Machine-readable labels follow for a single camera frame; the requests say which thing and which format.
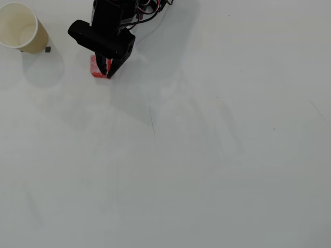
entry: scratch mark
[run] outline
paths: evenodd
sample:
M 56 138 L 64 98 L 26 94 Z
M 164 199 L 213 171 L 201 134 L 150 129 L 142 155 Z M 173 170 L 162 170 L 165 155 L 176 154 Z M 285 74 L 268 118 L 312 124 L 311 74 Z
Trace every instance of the scratch mark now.
M 29 208 L 30 208 L 31 216 L 35 220 L 36 227 L 41 228 L 43 226 L 42 217 L 41 217 L 41 214 L 38 210 L 36 202 L 32 198 L 30 192 L 26 193 L 26 199 L 27 199 L 27 202 L 28 202 L 28 205 L 29 205 Z
M 154 125 L 153 125 L 153 120 L 152 120 L 151 108 L 149 108 L 149 115 L 151 116 L 151 122 L 152 122 L 152 127 L 153 127 L 153 132 L 154 132 L 154 140 L 155 140 L 155 130 L 154 130 Z
M 324 120 L 325 123 L 327 124 L 327 120 L 326 120 L 326 118 L 324 117 L 324 115 L 322 115 L 322 113 L 321 113 L 321 112 L 319 111 L 319 109 L 315 106 L 315 104 L 314 104 L 312 101 L 310 101 L 309 99 L 308 99 L 308 101 L 309 101 L 310 104 L 316 109 L 316 111 L 319 113 L 319 115 L 322 116 L 323 120 Z

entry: white surface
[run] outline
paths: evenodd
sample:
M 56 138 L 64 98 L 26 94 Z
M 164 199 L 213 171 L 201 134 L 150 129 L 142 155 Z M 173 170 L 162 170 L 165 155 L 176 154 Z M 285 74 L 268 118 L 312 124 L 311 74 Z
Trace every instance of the white surface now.
M 0 48 L 1 247 L 330 247 L 330 1 L 177 0 L 112 81 L 67 35 L 92 0 L 25 2 L 52 53 Z

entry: cup rim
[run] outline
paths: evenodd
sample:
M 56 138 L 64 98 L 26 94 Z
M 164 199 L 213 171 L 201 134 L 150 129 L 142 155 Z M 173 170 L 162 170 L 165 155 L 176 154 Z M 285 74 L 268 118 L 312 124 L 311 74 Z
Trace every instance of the cup rim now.
M 35 20 L 36 20 L 36 30 L 35 30 L 35 33 L 33 34 L 32 38 L 31 38 L 28 42 L 24 43 L 23 45 L 19 45 L 19 46 L 17 46 L 17 47 L 16 47 L 16 46 L 13 47 L 13 46 L 10 46 L 10 45 L 3 44 L 3 43 L 0 41 L 0 44 L 1 44 L 1 45 L 4 45 L 4 46 L 7 47 L 7 48 L 19 49 L 19 48 L 23 48 L 23 47 L 25 47 L 26 45 L 29 45 L 29 44 L 35 39 L 35 37 L 37 36 L 38 29 L 39 29 L 39 22 L 38 22 L 38 18 L 37 18 L 37 16 L 36 16 L 35 12 L 33 11 L 33 9 L 32 9 L 30 6 L 28 6 L 27 4 L 25 4 L 25 3 L 21 3 L 21 2 L 8 2 L 8 3 L 5 3 L 5 4 L 1 5 L 1 6 L 0 6 L 0 10 L 2 10 L 2 8 L 4 8 L 5 6 L 7 6 L 7 5 L 11 5 L 11 4 L 21 4 L 21 5 L 24 5 L 25 7 L 27 7 L 28 9 L 31 10 L 31 12 L 32 12 L 33 15 L 35 16 Z

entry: wire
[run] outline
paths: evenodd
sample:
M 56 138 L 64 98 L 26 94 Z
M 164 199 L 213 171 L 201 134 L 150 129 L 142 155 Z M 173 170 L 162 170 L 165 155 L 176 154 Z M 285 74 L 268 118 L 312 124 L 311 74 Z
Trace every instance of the wire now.
M 154 14 L 154 13 L 157 13 L 157 11 L 159 10 L 160 8 L 160 0 L 157 0 L 157 7 L 156 9 L 152 12 L 152 13 L 148 13 L 146 12 L 145 10 L 142 10 L 141 8 L 138 7 L 138 10 L 144 14 Z
M 167 1 L 167 3 L 168 3 L 169 5 L 173 5 L 173 3 L 174 3 L 174 0 L 172 0 L 171 3 L 169 2 L 169 0 L 166 0 L 166 1 Z M 157 10 L 160 8 L 159 3 L 160 3 L 160 0 L 158 0 L 158 8 L 157 8 Z M 154 18 L 157 16 L 158 13 L 159 13 L 158 11 L 155 11 L 154 15 L 153 15 L 152 17 L 146 19 L 146 20 L 142 20 L 142 21 L 139 20 L 139 21 L 137 21 L 137 22 L 121 24 L 119 27 L 127 27 L 127 26 L 131 26 L 131 25 L 134 25 L 134 26 L 135 26 L 135 25 L 137 25 L 137 24 L 141 24 L 141 23 L 149 22 L 149 21 L 151 21 L 152 19 L 154 19 Z
M 140 4 L 141 6 L 146 6 L 151 2 L 151 0 L 148 0 L 146 4 Z
M 142 20 L 142 21 L 138 21 L 138 22 L 132 22 L 132 23 L 124 23 L 124 24 L 121 24 L 119 27 L 126 27 L 126 26 L 137 25 L 137 24 L 149 22 L 150 20 L 154 19 L 157 16 L 158 13 L 159 12 L 156 11 L 155 14 L 152 17 L 150 17 L 146 20 Z
M 173 5 L 174 4 L 174 0 L 172 0 L 172 2 L 170 3 L 169 0 L 165 0 L 167 2 L 167 4 L 169 5 Z
M 137 11 L 137 15 L 138 15 L 138 20 L 141 21 L 141 15 L 140 15 L 139 11 Z M 132 27 L 128 28 L 128 30 L 132 30 L 135 26 L 136 26 L 136 24 L 133 25 Z

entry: paper cup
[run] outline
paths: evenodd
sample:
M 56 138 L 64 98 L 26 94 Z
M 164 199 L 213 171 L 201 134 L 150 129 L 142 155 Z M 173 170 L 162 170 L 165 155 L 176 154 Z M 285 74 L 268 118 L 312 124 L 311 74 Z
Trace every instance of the paper cup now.
M 0 43 L 27 53 L 39 53 L 48 43 L 48 34 L 26 4 L 11 2 L 0 7 Z

